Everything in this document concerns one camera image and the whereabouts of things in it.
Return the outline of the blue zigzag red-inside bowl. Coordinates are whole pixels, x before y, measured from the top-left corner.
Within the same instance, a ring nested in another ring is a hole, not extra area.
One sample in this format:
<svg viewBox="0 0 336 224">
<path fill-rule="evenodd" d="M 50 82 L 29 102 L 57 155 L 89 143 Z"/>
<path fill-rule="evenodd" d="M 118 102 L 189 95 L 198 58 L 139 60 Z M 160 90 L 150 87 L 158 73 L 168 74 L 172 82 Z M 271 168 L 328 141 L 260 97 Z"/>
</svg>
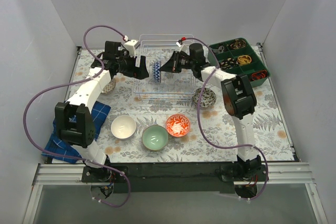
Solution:
<svg viewBox="0 0 336 224">
<path fill-rule="evenodd" d="M 160 71 L 160 68 L 161 68 L 161 62 L 160 61 L 156 61 L 154 64 L 153 64 L 153 72 L 152 72 L 152 76 L 153 76 L 153 79 L 154 79 L 154 82 L 156 83 L 161 83 L 161 71 Z"/>
</svg>

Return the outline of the white wire dish rack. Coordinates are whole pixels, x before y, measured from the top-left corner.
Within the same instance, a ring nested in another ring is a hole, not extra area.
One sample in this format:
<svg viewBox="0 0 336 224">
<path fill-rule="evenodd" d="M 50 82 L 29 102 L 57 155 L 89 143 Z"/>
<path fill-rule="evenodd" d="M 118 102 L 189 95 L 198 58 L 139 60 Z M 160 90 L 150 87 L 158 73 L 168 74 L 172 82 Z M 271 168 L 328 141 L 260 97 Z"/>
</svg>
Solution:
<svg viewBox="0 0 336 224">
<path fill-rule="evenodd" d="M 182 37 L 193 37 L 190 34 L 141 34 L 138 56 L 146 56 L 146 67 L 149 77 L 133 80 L 133 93 L 141 100 L 149 101 L 188 101 L 196 89 L 196 80 L 191 70 L 183 69 L 181 73 L 161 72 L 161 83 L 154 82 L 153 64 L 161 62 L 163 66 L 178 51 L 176 42 Z"/>
</svg>

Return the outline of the orange floral bowl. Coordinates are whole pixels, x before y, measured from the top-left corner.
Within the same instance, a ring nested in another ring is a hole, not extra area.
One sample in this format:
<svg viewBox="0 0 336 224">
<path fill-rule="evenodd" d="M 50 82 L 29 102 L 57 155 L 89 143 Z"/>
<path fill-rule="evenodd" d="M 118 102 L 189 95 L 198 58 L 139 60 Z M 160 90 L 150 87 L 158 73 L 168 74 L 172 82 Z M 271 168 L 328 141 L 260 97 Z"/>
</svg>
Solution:
<svg viewBox="0 0 336 224">
<path fill-rule="evenodd" d="M 184 137 L 191 129 L 191 123 L 185 115 L 173 114 L 166 120 L 165 128 L 173 137 Z"/>
</svg>

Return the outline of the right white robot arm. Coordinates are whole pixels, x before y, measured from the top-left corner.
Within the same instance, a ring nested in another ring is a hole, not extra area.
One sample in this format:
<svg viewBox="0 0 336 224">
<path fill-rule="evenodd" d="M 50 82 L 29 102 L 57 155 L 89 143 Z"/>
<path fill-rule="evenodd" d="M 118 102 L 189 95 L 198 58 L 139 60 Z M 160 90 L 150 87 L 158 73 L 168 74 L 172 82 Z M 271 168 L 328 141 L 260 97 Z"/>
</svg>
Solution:
<svg viewBox="0 0 336 224">
<path fill-rule="evenodd" d="M 185 52 L 182 40 L 176 44 L 179 49 L 172 53 L 170 59 L 160 67 L 160 71 L 180 73 L 183 69 L 190 69 L 194 77 L 203 82 L 200 94 L 203 94 L 208 83 L 221 89 L 225 110 L 234 121 L 238 144 L 230 147 L 212 142 L 209 144 L 224 150 L 238 149 L 237 160 L 245 162 L 238 166 L 238 176 L 242 180 L 251 180 L 257 174 L 257 169 L 250 162 L 260 159 L 261 151 L 255 146 L 253 129 L 257 100 L 247 75 L 228 73 L 221 69 L 218 61 L 211 66 L 204 56 L 205 45 L 202 41 L 190 44 L 188 52 Z"/>
</svg>

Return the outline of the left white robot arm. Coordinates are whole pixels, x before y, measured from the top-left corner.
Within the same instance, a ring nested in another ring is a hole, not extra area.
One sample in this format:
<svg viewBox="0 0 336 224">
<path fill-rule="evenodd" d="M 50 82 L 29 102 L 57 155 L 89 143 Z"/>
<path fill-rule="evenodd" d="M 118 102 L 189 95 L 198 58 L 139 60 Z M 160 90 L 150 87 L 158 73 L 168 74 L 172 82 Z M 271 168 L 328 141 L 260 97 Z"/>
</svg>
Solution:
<svg viewBox="0 0 336 224">
<path fill-rule="evenodd" d="M 56 134 L 72 146 L 85 159 L 86 165 L 94 167 L 93 175 L 100 182 L 111 178 L 112 170 L 105 165 L 107 156 L 99 149 L 92 108 L 103 88 L 117 74 L 143 80 L 149 77 L 144 56 L 137 57 L 138 40 L 124 44 L 106 41 L 104 52 L 98 54 L 90 66 L 88 81 L 66 102 L 55 107 Z"/>
</svg>

